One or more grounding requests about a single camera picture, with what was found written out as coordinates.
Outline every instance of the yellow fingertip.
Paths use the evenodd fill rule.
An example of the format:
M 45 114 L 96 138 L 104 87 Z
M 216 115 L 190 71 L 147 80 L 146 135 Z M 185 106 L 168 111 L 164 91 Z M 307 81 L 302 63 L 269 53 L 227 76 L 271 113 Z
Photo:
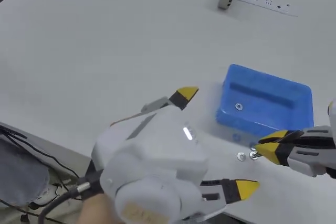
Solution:
M 236 180 L 241 200 L 250 197 L 260 186 L 260 183 L 252 180 Z
M 262 156 L 270 160 L 271 162 L 280 165 L 280 161 L 275 153 L 276 149 L 279 147 L 278 143 L 266 143 L 266 144 L 257 144 L 255 149 Z
M 198 87 L 183 87 L 178 89 L 177 91 L 178 93 L 183 95 L 188 101 L 190 101 L 198 91 Z

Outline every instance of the white plastic housing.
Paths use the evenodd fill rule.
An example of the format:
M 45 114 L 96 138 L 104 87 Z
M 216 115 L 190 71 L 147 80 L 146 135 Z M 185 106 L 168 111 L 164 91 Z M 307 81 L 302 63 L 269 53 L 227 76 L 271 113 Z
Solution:
M 152 223 L 171 223 L 180 218 L 181 201 L 171 184 L 149 177 L 121 187 L 115 206 L 118 216 L 127 224 L 149 218 Z
M 208 159 L 195 131 L 183 112 L 175 106 L 167 106 L 109 127 L 100 135 L 92 151 L 96 169 L 105 168 L 118 152 L 132 154 L 154 167 L 172 171 L 176 178 L 197 186 L 208 168 Z

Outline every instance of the electrical outlet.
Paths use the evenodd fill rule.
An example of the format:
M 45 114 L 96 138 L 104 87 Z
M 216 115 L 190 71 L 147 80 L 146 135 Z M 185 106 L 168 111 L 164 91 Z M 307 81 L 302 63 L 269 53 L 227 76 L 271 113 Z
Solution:
M 295 9 L 290 4 L 281 4 L 274 0 L 239 0 L 248 4 L 256 5 L 274 12 L 282 13 L 289 16 L 297 17 Z
M 265 0 L 265 4 L 271 6 L 273 4 L 272 0 Z

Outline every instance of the cable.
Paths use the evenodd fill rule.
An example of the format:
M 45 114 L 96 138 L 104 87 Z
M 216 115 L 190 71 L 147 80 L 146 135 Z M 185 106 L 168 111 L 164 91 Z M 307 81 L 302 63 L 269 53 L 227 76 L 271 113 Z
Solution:
M 22 145 L 18 144 L 14 139 L 12 139 L 12 136 L 9 136 L 8 134 L 6 134 L 6 133 L 4 133 L 4 132 L 3 132 L 3 134 L 4 134 L 4 136 L 5 136 L 8 140 L 10 140 L 15 146 L 17 146 L 17 147 L 18 147 L 20 150 L 22 150 L 24 153 L 26 153 L 26 154 L 28 154 L 30 157 L 34 158 L 34 159 L 35 159 L 37 162 L 39 162 L 40 164 L 42 164 L 42 165 L 48 167 L 49 169 L 51 169 L 51 170 L 55 173 L 56 177 L 58 178 L 59 182 L 60 182 L 61 185 L 64 187 L 64 189 L 65 189 L 66 191 L 69 191 L 68 187 L 64 184 L 63 180 L 61 179 L 59 173 L 56 171 L 55 168 L 53 168 L 51 165 L 48 165 L 48 164 L 44 163 L 44 162 L 41 161 L 38 157 L 34 156 L 34 155 L 33 155 L 32 153 L 30 153 L 27 149 L 25 149 Z
M 5 132 L 6 134 L 9 133 L 11 135 L 15 135 L 15 136 L 19 136 L 22 137 L 24 139 L 27 139 L 27 137 L 19 132 L 13 131 L 9 128 L 6 128 L 5 126 L 0 125 L 0 132 Z
M 11 205 L 11 204 L 3 201 L 2 199 L 0 199 L 0 202 L 2 204 L 6 205 L 7 207 L 10 207 L 10 208 L 13 208 L 13 209 L 15 209 L 15 210 L 17 210 L 19 212 L 22 212 L 23 214 L 39 217 L 39 215 L 37 215 L 37 214 L 34 214 L 32 212 L 28 212 L 28 211 L 25 211 L 25 210 L 23 210 L 23 209 L 21 209 L 19 207 L 13 206 L 13 205 Z M 55 219 L 51 219 L 51 218 L 46 218 L 46 220 L 53 221 L 54 223 L 58 223 L 58 224 L 66 224 L 64 222 L 61 222 L 61 221 L 58 221 L 58 220 L 55 220 Z
M 13 134 L 10 133 L 10 132 L 4 133 L 4 135 L 5 135 L 7 138 L 10 136 L 10 137 L 12 137 L 12 138 L 14 138 L 14 139 L 20 141 L 21 143 L 23 143 L 23 144 L 29 146 L 30 148 L 32 148 L 35 152 L 38 152 L 39 154 L 42 154 L 42 155 L 44 155 L 44 156 L 46 156 L 46 157 L 49 157 L 49 158 L 52 158 L 58 165 L 60 165 L 60 166 L 63 167 L 64 169 L 66 169 L 66 170 L 72 172 L 77 178 L 79 178 L 78 174 L 77 174 L 74 170 L 72 170 L 72 169 L 70 169 L 69 167 L 67 167 L 67 166 L 65 166 L 64 164 L 62 164 L 62 163 L 61 163 L 60 161 L 58 161 L 58 159 L 55 158 L 54 156 L 51 156 L 51 155 L 49 155 L 49 154 L 47 154 L 47 153 L 44 153 L 44 152 L 40 151 L 39 149 L 35 148 L 33 145 L 31 145 L 31 144 L 28 143 L 27 141 L 18 138 L 17 136 L 13 135 Z
M 50 213 L 55 207 L 67 201 L 68 199 L 76 198 L 80 196 L 80 194 L 88 189 L 90 189 L 91 185 L 89 182 L 81 184 L 75 188 L 70 189 L 66 193 L 62 194 L 58 198 L 56 198 L 53 202 L 51 202 L 48 206 L 46 206 L 38 217 L 38 224 L 44 224 L 44 219 L 48 213 Z

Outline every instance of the white table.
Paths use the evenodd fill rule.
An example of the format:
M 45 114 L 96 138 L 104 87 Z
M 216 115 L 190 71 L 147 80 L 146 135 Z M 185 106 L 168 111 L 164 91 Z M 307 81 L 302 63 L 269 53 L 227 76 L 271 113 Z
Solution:
M 334 222 L 336 183 L 225 141 L 214 111 L 232 63 L 309 85 L 314 119 L 328 124 L 335 96 L 333 0 L 289 1 L 289 17 L 218 0 L 6 0 L 0 4 L 0 122 L 83 174 L 97 135 L 176 88 L 199 85 L 185 110 L 211 156 L 207 178 L 261 188 L 227 213 L 257 224 Z

